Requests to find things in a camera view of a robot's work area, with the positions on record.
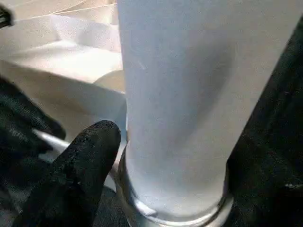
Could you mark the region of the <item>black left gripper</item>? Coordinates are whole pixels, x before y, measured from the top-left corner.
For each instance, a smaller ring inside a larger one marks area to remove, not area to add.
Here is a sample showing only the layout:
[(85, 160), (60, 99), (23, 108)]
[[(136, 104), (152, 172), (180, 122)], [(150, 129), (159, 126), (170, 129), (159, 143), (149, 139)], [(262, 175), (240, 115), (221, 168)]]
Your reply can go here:
[(2, 4), (0, 5), (0, 26), (13, 26), (14, 17), (12, 12)]

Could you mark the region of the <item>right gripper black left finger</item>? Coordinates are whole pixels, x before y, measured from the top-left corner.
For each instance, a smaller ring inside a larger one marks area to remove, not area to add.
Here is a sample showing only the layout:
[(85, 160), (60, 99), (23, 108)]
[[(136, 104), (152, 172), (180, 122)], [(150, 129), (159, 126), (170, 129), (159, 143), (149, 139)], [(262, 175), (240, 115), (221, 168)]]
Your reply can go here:
[(120, 141), (120, 129), (112, 121), (84, 129), (32, 189), (13, 226), (92, 226)]

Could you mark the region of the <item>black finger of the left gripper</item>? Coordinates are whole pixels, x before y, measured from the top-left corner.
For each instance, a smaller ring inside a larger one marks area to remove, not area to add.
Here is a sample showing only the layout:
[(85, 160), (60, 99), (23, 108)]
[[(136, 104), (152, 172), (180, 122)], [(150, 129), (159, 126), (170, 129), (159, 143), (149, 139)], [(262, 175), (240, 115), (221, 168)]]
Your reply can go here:
[(65, 139), (66, 132), (18, 87), (0, 79), (0, 149), (11, 154), (40, 154), (50, 146), (33, 130)]
[(0, 207), (21, 208), (49, 164), (38, 156), (52, 147), (46, 145), (21, 151), (12, 146), (0, 146)]

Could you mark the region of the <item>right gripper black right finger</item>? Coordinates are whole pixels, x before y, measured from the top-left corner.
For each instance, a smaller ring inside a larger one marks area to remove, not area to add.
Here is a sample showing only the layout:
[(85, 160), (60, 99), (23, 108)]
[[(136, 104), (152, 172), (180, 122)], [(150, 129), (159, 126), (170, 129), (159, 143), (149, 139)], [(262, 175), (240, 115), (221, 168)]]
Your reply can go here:
[(301, 227), (303, 179), (259, 137), (243, 133), (228, 160), (228, 227)]

